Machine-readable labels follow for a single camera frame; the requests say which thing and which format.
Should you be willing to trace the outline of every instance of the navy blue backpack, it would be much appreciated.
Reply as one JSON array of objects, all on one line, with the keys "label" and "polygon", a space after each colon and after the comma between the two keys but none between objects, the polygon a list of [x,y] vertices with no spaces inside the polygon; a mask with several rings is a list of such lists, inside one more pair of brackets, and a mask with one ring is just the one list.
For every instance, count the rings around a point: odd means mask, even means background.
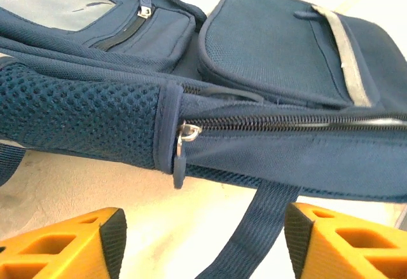
[{"label": "navy blue backpack", "polygon": [[249,278],[299,194],[407,201],[407,63],[375,24],[299,0],[0,3],[0,184],[33,149],[256,188],[198,278]]}]

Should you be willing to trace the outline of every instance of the zipper pocket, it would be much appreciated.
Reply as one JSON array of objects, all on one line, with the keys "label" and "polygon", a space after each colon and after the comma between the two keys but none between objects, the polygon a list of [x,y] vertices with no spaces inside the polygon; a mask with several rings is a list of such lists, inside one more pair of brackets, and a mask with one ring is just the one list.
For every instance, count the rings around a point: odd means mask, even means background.
[{"label": "zipper pocket", "polygon": [[98,48],[103,51],[108,51],[111,48],[118,46],[130,39],[137,31],[151,18],[154,13],[155,7],[151,3],[151,0],[139,0],[139,10],[125,26],[115,36],[109,37],[102,41],[95,43],[92,47]]},{"label": "zipper pocket", "polygon": [[209,119],[187,119],[179,126],[174,157],[174,186],[180,189],[185,179],[186,155],[183,142],[191,142],[203,132],[361,132],[407,130],[407,115],[348,116],[253,116]]}]

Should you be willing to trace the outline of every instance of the metal zipper pull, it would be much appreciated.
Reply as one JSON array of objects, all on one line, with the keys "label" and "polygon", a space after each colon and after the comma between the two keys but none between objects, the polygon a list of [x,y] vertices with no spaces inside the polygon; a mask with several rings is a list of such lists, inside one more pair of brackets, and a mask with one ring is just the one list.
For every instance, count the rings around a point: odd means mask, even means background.
[{"label": "metal zipper pull", "polygon": [[181,189],[184,184],[185,171],[186,171],[186,156],[183,149],[183,142],[194,141],[199,134],[201,134],[202,128],[196,125],[187,125],[184,123],[179,127],[179,133],[177,138],[177,151],[174,158],[174,187]]},{"label": "metal zipper pull", "polygon": [[153,4],[151,0],[139,0],[140,1],[140,10],[137,13],[139,17],[142,18],[149,18],[151,16],[151,7]]}]

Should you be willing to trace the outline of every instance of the mesh side pocket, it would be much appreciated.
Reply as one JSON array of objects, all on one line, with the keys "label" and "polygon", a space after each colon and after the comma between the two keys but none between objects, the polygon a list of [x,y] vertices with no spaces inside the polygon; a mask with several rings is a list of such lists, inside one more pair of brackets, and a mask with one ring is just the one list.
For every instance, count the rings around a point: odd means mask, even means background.
[{"label": "mesh side pocket", "polygon": [[70,81],[0,69],[0,136],[49,151],[154,168],[159,86]]}]

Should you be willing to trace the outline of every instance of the floor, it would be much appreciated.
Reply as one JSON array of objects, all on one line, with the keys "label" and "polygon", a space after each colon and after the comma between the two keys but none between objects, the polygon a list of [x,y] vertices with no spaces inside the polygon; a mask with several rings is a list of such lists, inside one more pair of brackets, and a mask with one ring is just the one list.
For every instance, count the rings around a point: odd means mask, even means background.
[{"label": "floor", "polygon": [[[367,18],[384,27],[407,53],[401,0],[309,0]],[[128,242],[121,279],[190,279],[212,262],[233,233],[254,191],[187,178],[181,191],[171,177],[120,163],[29,152],[0,187],[0,236],[8,238],[53,222],[114,206],[125,209]],[[299,198],[393,226],[402,205]],[[252,275],[294,278],[284,238]]]}]

